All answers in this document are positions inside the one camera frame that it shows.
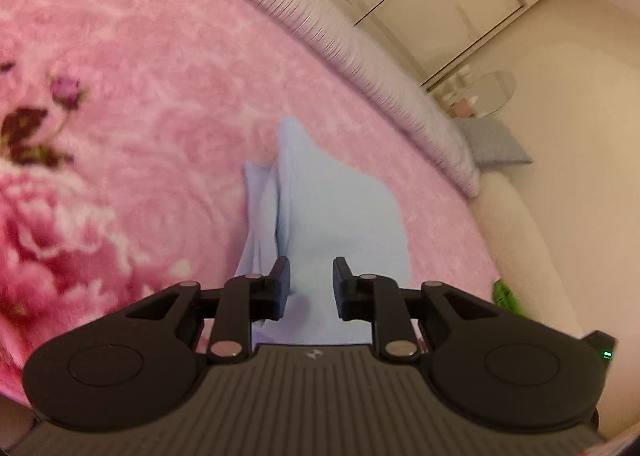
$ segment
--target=floral bedspread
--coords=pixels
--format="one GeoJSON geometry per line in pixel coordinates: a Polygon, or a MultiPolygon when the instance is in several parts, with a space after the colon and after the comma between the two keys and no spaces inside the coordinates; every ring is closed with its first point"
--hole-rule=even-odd
{"type": "Polygon", "coordinates": [[[53,335],[180,279],[222,285],[242,163],[273,162],[285,115],[395,194],[404,283],[489,298],[464,198],[245,0],[0,0],[0,392],[25,400],[21,367],[53,335]]]}

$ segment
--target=black circular joint cover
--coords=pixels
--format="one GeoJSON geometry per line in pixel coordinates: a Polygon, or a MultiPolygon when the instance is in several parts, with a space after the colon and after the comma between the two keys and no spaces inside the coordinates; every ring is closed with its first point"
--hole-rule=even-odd
{"type": "Polygon", "coordinates": [[[567,428],[593,413],[606,367],[586,343],[524,319],[456,326],[425,369],[454,410],[514,432],[567,428]]]}
{"type": "Polygon", "coordinates": [[[196,375],[193,352],[158,321],[107,316],[37,349],[22,382],[44,419],[73,430],[110,431],[175,409],[196,375]]]}

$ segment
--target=black electronic device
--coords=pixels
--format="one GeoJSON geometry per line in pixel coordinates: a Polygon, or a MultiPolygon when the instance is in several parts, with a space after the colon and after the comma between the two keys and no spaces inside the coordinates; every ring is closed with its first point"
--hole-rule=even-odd
{"type": "Polygon", "coordinates": [[[441,282],[354,276],[339,257],[338,315],[369,321],[371,345],[254,348],[251,324],[281,318],[288,293],[281,257],[267,276],[184,281],[49,341],[23,378],[41,423],[11,455],[575,456],[602,441],[605,333],[574,339],[441,282]]]}

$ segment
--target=green object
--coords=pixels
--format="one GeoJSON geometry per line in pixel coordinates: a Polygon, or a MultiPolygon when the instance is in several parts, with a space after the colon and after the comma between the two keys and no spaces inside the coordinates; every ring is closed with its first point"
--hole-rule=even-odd
{"type": "Polygon", "coordinates": [[[498,279],[494,282],[494,304],[498,308],[509,310],[517,315],[526,317],[524,309],[513,295],[511,288],[509,288],[502,279],[498,279]]]}

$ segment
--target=light blue cloth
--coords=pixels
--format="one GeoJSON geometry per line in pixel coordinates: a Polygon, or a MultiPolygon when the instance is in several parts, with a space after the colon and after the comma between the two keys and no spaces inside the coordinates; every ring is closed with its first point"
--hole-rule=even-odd
{"type": "Polygon", "coordinates": [[[368,323],[338,317],[332,263],[344,256],[356,275],[406,285],[410,261],[396,200],[380,181],[323,152],[293,117],[280,123],[278,145],[276,165],[244,170],[250,230],[237,275],[268,273],[277,255],[291,266],[284,317],[255,327],[255,340],[370,343],[368,323]]]}

